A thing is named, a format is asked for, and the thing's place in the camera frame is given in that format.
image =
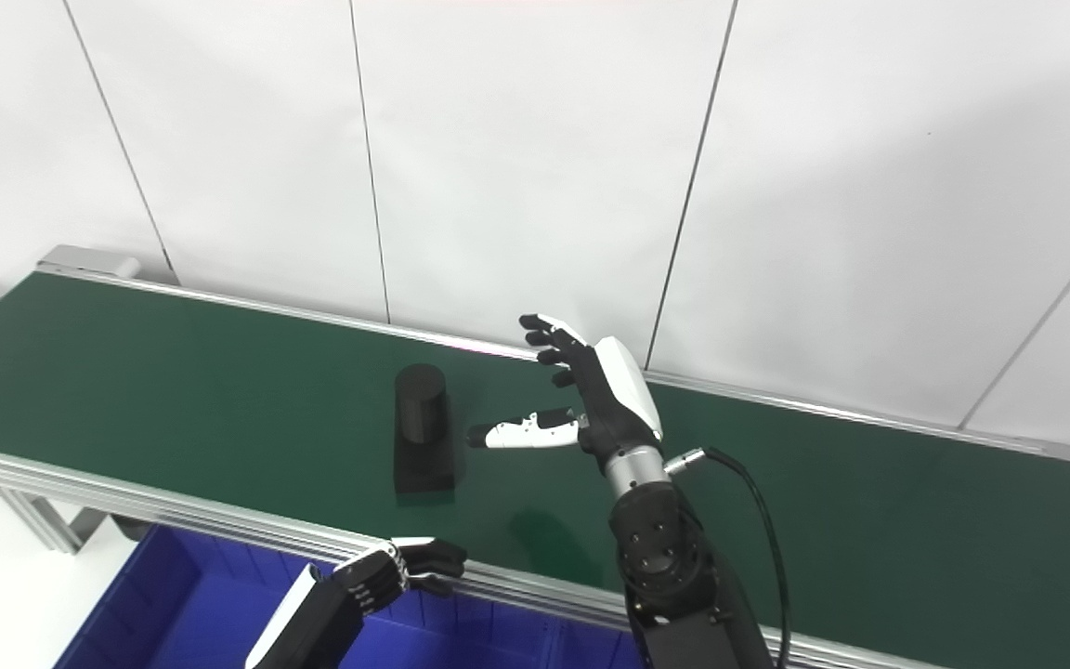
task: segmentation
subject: wall panel seam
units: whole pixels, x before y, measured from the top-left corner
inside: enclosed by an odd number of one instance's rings
[[[144,194],[143,185],[139,182],[139,173],[137,173],[135,164],[131,161],[131,152],[126,150],[126,141],[123,141],[123,133],[119,130],[118,122],[114,119],[114,111],[110,109],[109,102],[106,98],[106,89],[102,88],[102,80],[97,77],[97,69],[94,67],[93,59],[90,59],[89,49],[86,47],[85,37],[81,36],[81,28],[77,26],[77,18],[73,16],[73,7],[68,4],[68,0],[60,0],[60,3],[64,4],[64,12],[68,16],[68,24],[73,27],[73,34],[77,37],[77,44],[81,47],[81,56],[85,56],[86,65],[89,67],[89,76],[93,77],[94,88],[97,89],[97,96],[102,98],[102,106],[106,109],[109,127],[114,132],[114,139],[118,139],[118,147],[123,152],[123,161],[126,161],[126,169],[131,171],[131,179],[135,181],[135,188],[139,194],[139,200],[143,202],[143,211],[148,215],[148,222],[151,224],[151,231],[156,237],[156,243],[159,244],[159,250],[167,263],[167,271],[171,273],[175,285],[181,285],[180,276],[175,274],[175,268],[171,263],[171,256],[167,255],[167,246],[165,245],[165,241],[163,241],[163,234],[159,232],[159,226],[156,225],[156,216],[152,214],[151,204],[148,203],[148,194]]]
[[[374,186],[374,159],[369,149],[369,119],[366,118],[366,89],[362,82],[362,49],[357,45],[357,21],[353,16],[353,0],[349,0],[349,30],[353,34],[353,64],[357,72],[357,101],[362,103],[362,132],[366,138],[366,169],[369,169],[369,199],[374,209],[374,233],[378,240],[378,268],[383,279],[383,308],[391,324],[391,293],[386,289],[386,255],[383,254],[383,229],[378,219],[378,187]]]
[[[655,338],[658,337],[658,323],[663,318],[663,305],[667,304],[667,287],[672,283],[672,271],[675,270],[675,255],[679,253],[679,238],[684,233],[684,221],[687,219],[688,203],[692,201],[692,186],[696,185],[696,173],[701,166],[701,154],[704,152],[704,139],[708,134],[708,122],[713,119],[713,106],[717,101],[717,88],[721,85],[721,70],[725,65],[725,52],[729,51],[729,35],[734,30],[734,16],[737,14],[738,0],[729,6],[729,20],[725,21],[725,35],[721,40],[721,54],[717,56],[717,67],[713,75],[713,87],[708,90],[708,104],[704,109],[704,120],[701,122],[701,136],[697,140],[696,155],[692,157],[692,171],[688,173],[687,188],[684,191],[684,204],[679,209],[679,224],[675,228],[675,241],[672,242],[672,255],[667,261],[667,274],[663,276],[663,291],[658,297],[658,309],[655,310],[655,323],[651,330],[651,344],[646,347],[646,362],[643,369],[651,368],[651,355],[655,351]]]
[[[997,374],[996,376],[993,377],[993,380],[989,381],[989,385],[985,385],[985,389],[984,391],[982,391],[981,396],[978,397],[977,400],[973,402],[973,406],[968,408],[968,413],[964,414],[964,419],[961,420],[961,423],[959,425],[957,425],[956,427],[957,429],[964,429],[968,427],[968,422],[972,422],[973,417],[977,414],[977,411],[980,410],[981,405],[983,405],[985,399],[989,398],[989,395],[993,393],[993,390],[996,389],[996,386],[1002,383],[1002,380],[1003,378],[1006,377],[1006,374],[1010,372],[1010,368],[1014,367],[1015,361],[1018,361],[1018,359],[1022,356],[1023,352],[1026,351],[1026,348],[1029,347],[1029,344],[1031,344],[1031,340],[1035,339],[1037,334],[1039,334],[1039,331],[1043,330],[1043,325],[1045,325],[1045,323],[1053,317],[1054,313],[1056,313],[1056,309],[1059,308],[1059,305],[1063,304],[1063,301],[1065,301],[1066,297],[1069,295],[1069,293],[1070,293],[1070,278],[1067,279],[1067,283],[1063,286],[1058,295],[1054,298],[1052,304],[1050,304],[1048,308],[1043,311],[1043,316],[1040,316],[1039,319],[1035,322],[1035,325],[1031,326],[1031,330],[1027,332],[1026,337],[1023,338],[1022,343],[1019,343],[1018,348],[1014,348],[1014,352],[1013,354],[1010,355],[1010,359],[1006,361],[1006,364],[1002,365],[1002,368],[997,370]]]

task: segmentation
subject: black cable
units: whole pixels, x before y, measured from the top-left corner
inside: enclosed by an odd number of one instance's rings
[[[774,533],[774,521],[770,520],[770,512],[765,507],[765,499],[762,497],[762,490],[754,483],[754,477],[751,477],[746,466],[734,460],[734,458],[727,454],[718,452],[717,448],[704,448],[704,455],[710,461],[724,465],[734,471],[735,474],[738,474],[746,482],[746,487],[750,489],[750,493],[754,496],[754,503],[759,507],[759,514],[762,516],[762,524],[765,526],[765,537],[770,543],[770,554],[774,559],[774,575],[776,575],[776,580],[778,580],[778,608],[781,609],[782,623],[780,628],[778,628],[777,666],[778,669],[785,669],[786,656],[791,653],[791,596],[789,590],[786,590],[786,572],[782,567],[782,550],[778,547],[778,535]]]

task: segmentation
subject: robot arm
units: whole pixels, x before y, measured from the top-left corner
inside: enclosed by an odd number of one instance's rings
[[[653,669],[770,669],[770,655],[731,565],[710,546],[700,520],[668,471],[694,461],[662,458],[662,427],[642,370],[617,339],[590,347],[542,314],[519,318],[526,341],[550,347],[542,364],[576,384],[585,413],[533,413],[470,429],[470,445],[539,447],[581,444],[597,460],[616,502],[610,530],[625,583],[625,604],[643,660]]]
[[[362,620],[408,589],[447,596],[445,577],[464,573],[461,547],[440,538],[392,538],[324,577],[305,567],[246,656],[246,669],[331,669],[349,652]]]

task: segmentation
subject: black robot arm segment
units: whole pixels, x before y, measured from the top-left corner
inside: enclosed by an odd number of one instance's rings
[[[468,556],[440,538],[393,538],[362,551],[324,577],[305,567],[246,657],[246,669],[332,669],[362,630],[362,620],[408,589],[445,596],[447,577]]]

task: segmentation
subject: cable connector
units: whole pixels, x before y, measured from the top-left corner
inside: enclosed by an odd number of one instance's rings
[[[688,467],[692,467],[696,462],[704,460],[704,448],[689,450],[686,454],[678,454],[678,456],[668,460],[667,465],[663,466],[663,471],[668,475],[676,475]]]

